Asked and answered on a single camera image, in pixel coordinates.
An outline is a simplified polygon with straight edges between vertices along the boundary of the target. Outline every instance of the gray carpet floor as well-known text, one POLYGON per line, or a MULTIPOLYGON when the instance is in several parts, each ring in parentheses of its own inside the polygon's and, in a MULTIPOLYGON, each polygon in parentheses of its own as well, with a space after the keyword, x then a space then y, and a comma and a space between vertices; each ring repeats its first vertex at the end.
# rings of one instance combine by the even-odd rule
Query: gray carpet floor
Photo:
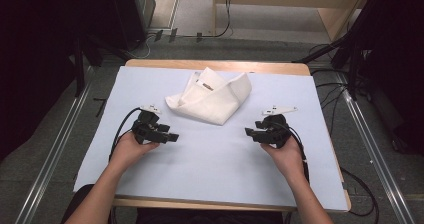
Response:
MULTIPOLYGON (((196 39, 187 38, 177 38, 170 43, 164 37, 158 42, 149 40, 148 58, 284 62, 306 56, 314 46, 315 44, 228 39, 205 39, 196 43, 196 39)), ((131 53, 144 56, 148 53, 148 48, 141 46, 131 53)), ((102 67, 95 68, 95 76, 87 99, 31 223, 58 223, 72 198, 76 174, 101 118, 96 117, 101 102, 93 99, 108 97, 118 68, 124 64, 123 61, 107 53, 104 54, 104 58, 102 67)), ((325 66, 328 60, 329 56, 323 56, 317 61, 325 66)), ((335 82, 335 74, 331 72, 317 73, 314 78, 316 84, 335 82)), ((331 86, 318 88, 320 99, 323 100, 333 89, 331 86)), ((44 118, 33 137, 1 163, 0 223, 14 223, 19 215, 29 188, 37 177, 74 101, 74 92, 75 83, 72 83, 44 118)), ((359 96, 358 103, 398 185, 404 195, 408 195, 407 203, 416 223, 424 223, 424 201, 422 197, 421 199, 416 197, 417 194, 424 193, 422 175, 424 158, 393 151, 391 140, 376 109, 362 96, 359 96)), ((329 129, 333 105, 334 103, 329 104, 323 110, 329 129)), ((332 140, 339 164, 360 177, 370 187, 378 200, 379 223, 398 223, 344 100, 338 102, 334 116, 332 140)), ((351 197, 352 211, 364 213, 369 210, 371 200, 366 192, 351 178, 346 175, 344 178, 351 197)), ((119 223, 134 223, 135 208, 120 207, 117 213, 119 223)), ((357 217, 350 213, 332 213, 331 217, 335 223, 373 223, 375 213, 367 217, 357 217)), ((300 223, 297 214, 294 215, 292 223, 300 223)))

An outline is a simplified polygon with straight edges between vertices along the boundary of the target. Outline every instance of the folded white fabric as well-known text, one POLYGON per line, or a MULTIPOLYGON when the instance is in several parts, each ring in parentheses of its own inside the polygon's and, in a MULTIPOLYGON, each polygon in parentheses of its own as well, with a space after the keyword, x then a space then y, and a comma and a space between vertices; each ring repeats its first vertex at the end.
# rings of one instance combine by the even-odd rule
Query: folded white fabric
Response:
POLYGON ((210 68, 191 75, 183 93, 165 98, 174 111, 224 125, 252 91, 246 73, 227 81, 210 68))

